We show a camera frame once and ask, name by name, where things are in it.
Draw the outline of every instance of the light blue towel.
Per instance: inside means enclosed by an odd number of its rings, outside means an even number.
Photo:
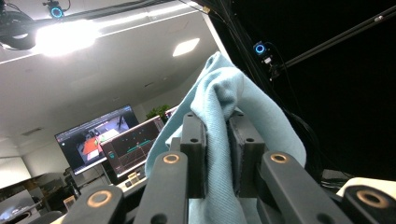
[[[215,53],[166,123],[146,164],[149,176],[155,158],[168,150],[165,141],[171,136],[181,136],[186,113],[192,111],[203,121],[208,145],[208,192],[203,200],[191,200],[190,223],[247,223],[242,206],[233,194],[226,131],[226,120],[236,108],[252,121],[270,150],[287,152],[301,165],[305,164],[303,143],[282,110],[227,58]]]

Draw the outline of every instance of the bright light panel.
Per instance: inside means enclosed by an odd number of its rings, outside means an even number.
[[[192,51],[197,46],[199,40],[200,40],[200,38],[195,38],[195,39],[178,44],[175,48],[175,52],[174,52],[173,56],[176,57],[176,56],[179,56],[179,55],[182,55],[182,54]]]
[[[36,50],[48,56],[61,56],[93,45],[99,32],[92,21],[70,21],[37,31]]]

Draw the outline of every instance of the white wall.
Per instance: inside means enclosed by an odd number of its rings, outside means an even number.
[[[21,157],[0,159],[0,189],[31,178]]]
[[[35,150],[22,158],[32,176],[45,173],[63,173],[69,167],[55,139],[52,144]]]

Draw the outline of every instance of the ceiling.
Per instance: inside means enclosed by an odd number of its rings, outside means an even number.
[[[25,3],[14,4],[29,14]],[[97,8],[93,1],[89,4]],[[141,8],[94,22],[178,4]],[[83,5],[82,10],[87,9],[87,1]],[[48,17],[48,11],[40,10],[32,9],[34,19],[41,14]],[[56,133],[177,88],[218,48],[202,13],[193,8],[113,25],[101,34],[90,48],[55,58],[33,50],[0,49],[0,158],[26,155],[53,144]],[[200,42],[194,51],[172,57],[178,43],[197,37]],[[42,130],[22,135],[35,128]]]

